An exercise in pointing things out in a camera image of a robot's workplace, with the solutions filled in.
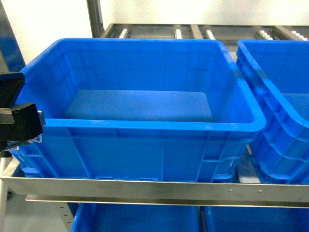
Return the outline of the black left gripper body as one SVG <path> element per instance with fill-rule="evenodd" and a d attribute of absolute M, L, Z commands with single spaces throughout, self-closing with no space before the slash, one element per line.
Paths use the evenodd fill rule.
<path fill-rule="evenodd" d="M 0 150 L 8 151 L 9 142 L 27 141 L 42 134 L 46 125 L 35 103 L 16 104 L 26 84 L 20 72 L 0 75 Z"/>

